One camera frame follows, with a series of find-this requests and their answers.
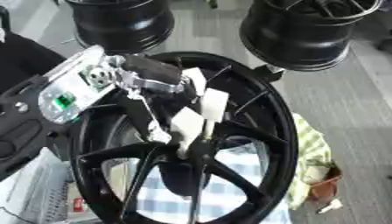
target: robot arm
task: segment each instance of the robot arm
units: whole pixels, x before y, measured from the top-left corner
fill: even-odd
[[[107,56],[99,46],[74,55],[0,96],[0,181],[35,158],[48,135],[66,131],[78,115],[115,89],[126,93],[117,103],[136,121],[143,140],[169,143],[171,136],[140,92],[146,88],[175,95],[189,89],[188,84],[176,67],[151,59]]]

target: wire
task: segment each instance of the wire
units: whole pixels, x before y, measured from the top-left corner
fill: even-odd
[[[21,221],[24,221],[24,222],[29,223],[29,224],[37,224],[37,223],[35,223],[33,221],[23,219],[22,217],[20,217],[20,216],[14,214],[14,213],[8,211],[7,208],[5,208],[3,206],[0,206],[0,209],[3,209],[7,214],[14,216],[15,218],[17,218],[17,219],[19,219]]]

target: tire-less rim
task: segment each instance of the tire-less rim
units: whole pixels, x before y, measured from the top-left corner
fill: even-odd
[[[216,175],[241,188],[247,195],[247,201],[233,212],[204,223],[258,223],[286,194],[297,164],[297,132],[282,97],[269,83],[257,79],[252,70],[231,59],[203,52],[170,52],[152,58],[183,68],[199,67],[208,78],[209,87],[231,94],[227,118],[217,125],[211,143],[199,142],[201,150],[191,150],[190,158],[186,161],[192,167],[195,185],[192,208],[200,205],[202,177],[206,174]],[[88,137],[89,133],[96,131],[90,128],[95,116],[101,118],[116,111],[118,109],[103,107],[82,117],[70,150],[76,183],[85,201],[106,223],[159,224],[137,212],[137,194],[154,166],[168,160],[175,162],[178,147],[134,143],[107,150],[91,149]],[[259,186],[250,184],[210,153],[218,151],[217,145],[232,136],[250,137],[268,146],[269,168]],[[102,162],[114,158],[140,159],[124,202],[115,196],[102,171]],[[189,214],[188,223],[199,223],[197,210],[191,209],[193,212]]]

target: gray carpet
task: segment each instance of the gray carpet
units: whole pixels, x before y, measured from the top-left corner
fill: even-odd
[[[171,2],[175,31],[152,53],[197,50],[218,53],[251,67],[262,64],[238,38],[250,0],[220,0],[218,10],[208,9],[201,0]],[[292,111],[325,133],[344,172],[339,182],[344,207],[316,215],[321,205],[306,203],[291,213],[294,223],[392,223],[392,180],[386,178],[392,174],[392,57],[373,47],[376,40],[387,35],[391,17],[378,13],[361,21],[352,51],[335,68],[316,73],[288,72],[274,83]],[[75,41],[60,44],[73,37],[70,10],[64,4],[57,9],[48,0],[24,0],[12,10],[12,22],[16,32],[66,56],[81,49]]]

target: screw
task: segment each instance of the screw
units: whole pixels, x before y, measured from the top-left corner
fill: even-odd
[[[20,114],[26,113],[27,111],[29,111],[29,105],[27,105],[27,103],[25,102],[17,102],[15,103],[15,107],[17,108],[17,112],[19,112]]]

